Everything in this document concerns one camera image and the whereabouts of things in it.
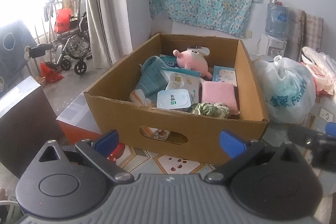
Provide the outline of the green floral scrunchie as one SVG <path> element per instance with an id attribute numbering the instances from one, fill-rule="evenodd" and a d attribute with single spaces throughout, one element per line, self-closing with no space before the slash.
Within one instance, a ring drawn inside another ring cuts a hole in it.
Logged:
<path id="1" fill-rule="evenodd" d="M 221 103 L 196 103 L 189 108 L 188 112 L 195 115 L 221 119 L 226 119 L 231 115 L 230 109 Z"/>

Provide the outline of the pink scrubbing sponge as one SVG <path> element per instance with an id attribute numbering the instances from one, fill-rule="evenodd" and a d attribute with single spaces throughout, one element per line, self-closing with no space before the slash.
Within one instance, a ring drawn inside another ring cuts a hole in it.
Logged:
<path id="1" fill-rule="evenodd" d="M 203 81 L 201 102 L 220 103 L 226 105 L 231 115 L 239 115 L 240 111 L 235 96 L 235 87 L 229 83 Z"/>

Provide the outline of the orange striped white cloth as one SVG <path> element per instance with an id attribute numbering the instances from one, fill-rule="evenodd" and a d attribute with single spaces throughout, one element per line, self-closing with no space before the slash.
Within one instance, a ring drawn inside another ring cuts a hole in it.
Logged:
<path id="1" fill-rule="evenodd" d="M 153 106 L 153 102 L 149 98 L 146 98 L 144 92 L 141 89 L 136 89 L 132 91 L 129 95 L 129 99 L 131 102 L 139 106 Z"/>

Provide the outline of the blue white bandage box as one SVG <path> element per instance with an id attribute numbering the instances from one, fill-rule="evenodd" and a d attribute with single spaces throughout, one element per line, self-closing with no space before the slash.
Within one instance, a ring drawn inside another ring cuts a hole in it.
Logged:
<path id="1" fill-rule="evenodd" d="M 213 81 L 229 83 L 237 87 L 236 72 L 234 68 L 214 66 Z"/>

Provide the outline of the strawberry tissue pack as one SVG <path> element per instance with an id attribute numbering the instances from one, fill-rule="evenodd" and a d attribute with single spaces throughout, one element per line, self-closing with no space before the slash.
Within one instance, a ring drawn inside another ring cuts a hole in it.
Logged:
<path id="1" fill-rule="evenodd" d="M 182 110 L 191 106 L 187 89 L 162 90 L 157 94 L 157 108 L 165 110 Z"/>

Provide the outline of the white cotton swab bag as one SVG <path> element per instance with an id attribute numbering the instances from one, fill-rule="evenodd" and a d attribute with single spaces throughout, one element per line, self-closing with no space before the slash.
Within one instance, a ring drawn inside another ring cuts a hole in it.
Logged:
<path id="1" fill-rule="evenodd" d="M 192 105 L 200 102 L 200 72 L 183 68 L 163 68 L 161 74 L 167 81 L 166 90 L 186 89 Z"/>

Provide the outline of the light blue towel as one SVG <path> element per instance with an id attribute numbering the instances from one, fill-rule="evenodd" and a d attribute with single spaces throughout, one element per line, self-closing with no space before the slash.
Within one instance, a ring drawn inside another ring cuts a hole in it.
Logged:
<path id="1" fill-rule="evenodd" d="M 139 65 L 141 77 L 135 87 L 135 90 L 142 90 L 145 97 L 157 101 L 158 92 L 167 87 L 167 80 L 162 75 L 162 68 L 166 69 L 168 66 L 158 56 L 148 58 L 142 65 Z"/>

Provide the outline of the pink round plush toy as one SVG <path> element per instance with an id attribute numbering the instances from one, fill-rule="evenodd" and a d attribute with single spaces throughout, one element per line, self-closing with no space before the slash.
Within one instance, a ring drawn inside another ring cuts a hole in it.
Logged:
<path id="1" fill-rule="evenodd" d="M 213 75 L 209 71 L 209 66 L 206 59 L 201 53 L 196 50 L 173 50 L 173 55 L 177 59 L 177 64 L 180 68 L 197 71 L 202 77 L 212 79 Z"/>

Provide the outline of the blue white wet wipes pack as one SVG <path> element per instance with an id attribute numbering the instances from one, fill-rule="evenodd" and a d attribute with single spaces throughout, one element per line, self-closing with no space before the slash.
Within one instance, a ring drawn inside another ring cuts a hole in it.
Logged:
<path id="1" fill-rule="evenodd" d="M 159 58 L 171 68 L 178 68 L 177 58 L 175 56 L 163 55 L 161 54 Z"/>

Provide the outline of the red wet wipes pack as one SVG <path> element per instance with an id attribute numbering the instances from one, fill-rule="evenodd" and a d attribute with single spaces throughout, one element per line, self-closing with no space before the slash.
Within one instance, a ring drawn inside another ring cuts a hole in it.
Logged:
<path id="1" fill-rule="evenodd" d="M 313 77 L 313 81 L 315 84 L 315 93 L 317 96 L 320 94 L 325 95 L 334 95 L 334 86 L 323 73 L 322 69 L 314 64 L 306 64 L 304 62 L 301 62 L 302 65 L 304 65 L 311 73 Z"/>

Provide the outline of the white FamilyMart plastic bag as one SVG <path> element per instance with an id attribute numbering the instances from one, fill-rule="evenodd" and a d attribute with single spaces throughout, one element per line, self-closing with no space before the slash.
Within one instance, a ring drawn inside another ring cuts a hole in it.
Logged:
<path id="1" fill-rule="evenodd" d="M 270 119 L 277 123 L 301 124 L 315 104 L 315 84 L 302 64 L 276 56 L 272 62 L 252 62 Z"/>

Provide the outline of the dark cabinet with grey top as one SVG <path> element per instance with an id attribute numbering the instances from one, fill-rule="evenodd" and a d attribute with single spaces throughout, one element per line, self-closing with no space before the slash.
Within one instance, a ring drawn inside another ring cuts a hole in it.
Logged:
<path id="1" fill-rule="evenodd" d="M 1 98 L 1 163 L 20 178 L 48 140 L 64 136 L 42 86 L 27 77 Z"/>

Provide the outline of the brown cardboard box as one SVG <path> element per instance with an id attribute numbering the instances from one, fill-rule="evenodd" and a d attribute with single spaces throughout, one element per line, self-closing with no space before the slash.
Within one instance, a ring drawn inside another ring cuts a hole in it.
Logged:
<path id="1" fill-rule="evenodd" d="M 219 119 L 138 106 L 129 100 L 139 81 L 139 65 L 148 58 L 204 46 L 210 51 L 209 66 L 233 67 L 238 83 L 240 114 Z M 260 139 L 269 123 L 256 72 L 241 40 L 213 36 L 157 34 L 116 62 L 84 92 L 88 106 L 102 132 L 116 129 L 120 142 L 150 152 L 221 165 L 229 157 L 221 149 L 221 131 L 228 130 L 244 140 Z M 170 131 L 166 140 L 142 134 L 142 127 Z"/>

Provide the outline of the folded checkered mats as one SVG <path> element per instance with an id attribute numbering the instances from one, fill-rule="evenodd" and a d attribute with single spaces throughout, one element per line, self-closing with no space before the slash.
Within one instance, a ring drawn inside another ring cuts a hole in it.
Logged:
<path id="1" fill-rule="evenodd" d="M 290 9 L 284 56 L 299 61 L 303 47 L 310 47 L 319 52 L 322 46 L 323 23 L 323 18 L 307 14 L 300 9 Z"/>

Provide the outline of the water dispenser with bottle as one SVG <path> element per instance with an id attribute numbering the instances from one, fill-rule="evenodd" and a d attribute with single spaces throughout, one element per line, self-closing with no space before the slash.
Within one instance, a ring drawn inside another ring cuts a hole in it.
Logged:
<path id="1" fill-rule="evenodd" d="M 283 56 L 287 44 L 286 28 L 288 9 L 278 0 L 269 0 L 265 30 L 258 43 L 259 55 Z"/>

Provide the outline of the wheelchair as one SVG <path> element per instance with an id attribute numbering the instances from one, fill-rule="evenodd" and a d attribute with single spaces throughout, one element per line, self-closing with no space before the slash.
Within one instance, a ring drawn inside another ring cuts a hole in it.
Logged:
<path id="1" fill-rule="evenodd" d="M 26 47 L 25 59 L 36 61 L 47 52 L 55 52 L 46 65 L 54 70 L 74 70 L 75 74 L 82 76 L 86 73 L 85 60 L 92 58 L 91 43 L 89 37 L 86 0 L 79 0 L 77 16 L 70 20 L 70 30 L 58 34 L 54 40 L 41 43 L 35 47 Z"/>

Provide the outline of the red plastic bag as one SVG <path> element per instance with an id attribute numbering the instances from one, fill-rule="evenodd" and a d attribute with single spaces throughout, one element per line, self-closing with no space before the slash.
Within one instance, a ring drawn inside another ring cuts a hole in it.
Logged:
<path id="1" fill-rule="evenodd" d="M 71 10 L 59 9 L 56 11 L 54 32 L 62 34 L 70 30 Z"/>

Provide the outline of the grey window curtain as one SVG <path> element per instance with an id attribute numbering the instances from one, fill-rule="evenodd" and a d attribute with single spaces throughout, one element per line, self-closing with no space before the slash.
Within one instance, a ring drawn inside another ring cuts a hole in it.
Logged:
<path id="1" fill-rule="evenodd" d="M 127 2 L 87 0 L 86 8 L 93 65 L 108 68 L 133 50 Z"/>

